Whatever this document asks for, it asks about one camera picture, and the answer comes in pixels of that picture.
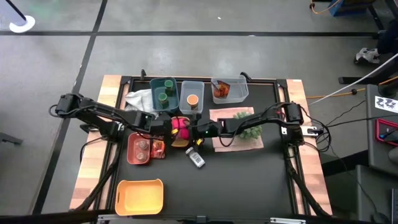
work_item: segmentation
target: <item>shoe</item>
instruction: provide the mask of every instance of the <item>shoe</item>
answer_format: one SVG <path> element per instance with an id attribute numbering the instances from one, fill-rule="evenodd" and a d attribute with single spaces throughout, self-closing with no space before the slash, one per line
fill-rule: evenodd
<path id="1" fill-rule="evenodd" d="M 362 48 L 355 56 L 354 63 L 375 63 L 379 64 L 379 53 L 377 49 Z"/>

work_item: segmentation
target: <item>red device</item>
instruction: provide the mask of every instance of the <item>red device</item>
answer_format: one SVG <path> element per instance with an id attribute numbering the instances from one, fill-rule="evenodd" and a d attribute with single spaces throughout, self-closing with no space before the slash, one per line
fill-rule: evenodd
<path id="1" fill-rule="evenodd" d="M 385 119 L 377 119 L 376 120 L 376 139 L 385 142 L 387 144 L 391 144 L 393 146 L 398 146 L 398 143 L 392 141 L 386 141 L 381 137 L 381 135 L 388 133 L 389 130 L 387 128 L 391 128 L 392 130 L 398 131 L 398 124 L 392 121 L 387 121 Z"/>

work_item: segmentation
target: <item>bottle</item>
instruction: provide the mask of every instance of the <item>bottle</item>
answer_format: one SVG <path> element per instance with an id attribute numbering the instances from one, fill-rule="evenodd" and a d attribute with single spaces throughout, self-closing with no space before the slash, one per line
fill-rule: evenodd
<path id="1" fill-rule="evenodd" d="M 199 153 L 193 150 L 193 147 L 190 147 L 185 153 L 198 168 L 201 168 L 203 165 L 205 165 L 205 161 L 201 158 Z"/>

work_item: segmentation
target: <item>wooden table edge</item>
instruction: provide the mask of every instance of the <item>wooden table edge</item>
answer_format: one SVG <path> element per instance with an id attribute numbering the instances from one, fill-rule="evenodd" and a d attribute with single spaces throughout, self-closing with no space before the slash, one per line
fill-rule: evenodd
<path id="1" fill-rule="evenodd" d="M 109 106 L 116 106 L 116 101 L 119 93 L 119 87 L 121 83 L 121 75 L 105 75 L 99 91 L 98 102 L 104 103 Z M 304 87 L 301 80 L 287 80 L 287 87 L 289 91 L 289 98 L 291 101 L 300 103 L 308 112 L 308 105 L 305 99 Z M 124 86 L 123 97 L 121 107 L 124 108 L 125 100 L 124 96 L 128 90 L 128 85 Z M 284 101 L 283 89 L 279 88 L 280 100 Z M 311 126 L 310 118 L 304 117 L 305 124 Z M 89 133 L 87 141 L 98 138 L 99 133 Z M 315 139 L 305 137 L 305 141 L 316 145 Z M 83 160 L 81 162 L 79 173 L 76 178 L 75 188 L 73 190 L 72 199 L 70 202 L 70 208 L 76 208 L 79 206 L 84 199 L 94 189 L 98 183 L 101 166 L 104 160 L 106 148 L 106 141 L 98 141 L 93 144 L 86 146 L 83 154 Z M 111 153 L 109 160 L 113 159 L 114 150 Z M 331 214 L 330 201 L 326 189 L 325 179 L 323 177 L 322 166 L 320 163 L 319 153 L 311 148 L 310 146 L 304 145 L 299 147 L 300 159 L 302 163 L 302 170 L 304 173 L 305 184 L 309 191 L 314 196 L 315 200 L 322 206 L 322 208 Z M 105 208 L 106 197 L 108 196 L 109 180 L 104 186 L 103 193 L 99 208 Z M 298 211 L 303 214 L 303 204 L 300 190 L 295 185 L 295 194 L 297 198 Z"/>

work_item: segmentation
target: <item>green cup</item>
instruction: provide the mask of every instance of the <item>green cup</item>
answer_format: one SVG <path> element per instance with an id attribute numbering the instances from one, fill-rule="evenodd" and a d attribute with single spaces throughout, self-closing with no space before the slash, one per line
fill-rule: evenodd
<path id="1" fill-rule="evenodd" d="M 161 93 L 158 96 L 159 103 L 163 108 L 166 108 L 169 106 L 169 99 L 167 99 L 167 94 L 166 93 Z"/>
<path id="2" fill-rule="evenodd" d="M 164 82 L 164 86 L 166 87 L 165 92 L 166 92 L 167 96 L 173 96 L 173 94 L 174 94 L 174 84 L 173 84 L 173 81 L 172 81 L 172 80 L 166 80 L 166 81 Z"/>

